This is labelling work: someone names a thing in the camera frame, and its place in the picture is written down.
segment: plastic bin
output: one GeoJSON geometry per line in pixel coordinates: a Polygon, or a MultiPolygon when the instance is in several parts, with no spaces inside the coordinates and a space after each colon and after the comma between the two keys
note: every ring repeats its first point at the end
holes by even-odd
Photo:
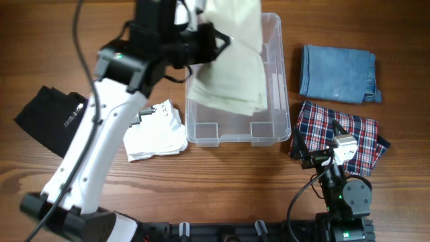
{"type": "MultiPolygon", "coordinates": [[[[261,14],[263,51],[267,84],[267,110],[252,117],[207,108],[186,99],[185,134],[189,142],[200,147],[217,147],[226,142],[251,142],[253,146],[270,146],[289,139],[290,112],[286,86],[281,19],[275,13],[261,14]]],[[[186,93],[193,77],[186,84],[186,93]]]]}

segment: plaid shirt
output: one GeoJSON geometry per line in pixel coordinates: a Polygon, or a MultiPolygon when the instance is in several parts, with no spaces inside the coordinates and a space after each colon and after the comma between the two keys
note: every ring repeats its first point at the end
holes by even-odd
{"type": "Polygon", "coordinates": [[[296,126],[309,151],[323,150],[332,143],[333,119],[352,134],[358,144],[354,158],[344,164],[345,170],[352,174],[370,175],[376,161],[390,146],[388,141],[378,135],[378,123],[375,120],[344,114],[305,101],[296,126]]]}

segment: white cloth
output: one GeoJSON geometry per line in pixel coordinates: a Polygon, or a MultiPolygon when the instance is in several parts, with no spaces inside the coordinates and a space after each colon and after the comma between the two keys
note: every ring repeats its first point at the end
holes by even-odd
{"type": "Polygon", "coordinates": [[[260,0],[207,0],[202,19],[231,45],[197,71],[188,98],[210,108],[252,116],[267,109],[260,0]]]}
{"type": "Polygon", "coordinates": [[[153,108],[154,113],[141,116],[142,122],[131,126],[124,135],[128,162],[153,155],[176,155],[188,146],[185,126],[170,99],[153,108]]]}

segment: wooden table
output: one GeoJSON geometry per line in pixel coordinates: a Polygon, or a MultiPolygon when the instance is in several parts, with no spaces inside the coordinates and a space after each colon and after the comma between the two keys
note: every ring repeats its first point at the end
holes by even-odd
{"type": "MultiPolygon", "coordinates": [[[[13,121],[42,85],[89,93],[71,38],[71,0],[0,1],[0,241],[23,241],[35,223],[19,211],[23,194],[40,191],[61,159],[13,121]]],[[[360,48],[377,57],[382,104],[313,100],[373,118],[392,147],[372,176],[372,215],[378,241],[428,241],[430,237],[430,2],[263,1],[282,19],[288,97],[296,122],[300,48],[303,44],[360,48]]],[[[132,17],[133,3],[93,1],[84,6],[80,39],[91,68],[96,52],[132,17]]],[[[183,71],[169,70],[183,76],[183,71]]],[[[162,80],[150,104],[171,98],[185,111],[185,87],[162,80]]],[[[267,148],[190,144],[181,155],[128,164],[123,147],[106,179],[101,206],[141,221],[179,223],[267,222],[286,218],[294,194],[313,171],[288,157],[289,141],[267,148]]],[[[294,219],[312,219],[324,202],[307,190],[294,219]]],[[[42,231],[34,241],[61,241],[42,231]]]]}

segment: blue denim jeans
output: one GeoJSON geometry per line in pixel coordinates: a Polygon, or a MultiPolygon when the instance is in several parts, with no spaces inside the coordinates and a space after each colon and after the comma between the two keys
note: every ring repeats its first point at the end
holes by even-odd
{"type": "Polygon", "coordinates": [[[354,104],[380,103],[375,59],[364,50],[305,45],[300,95],[354,104]]]}

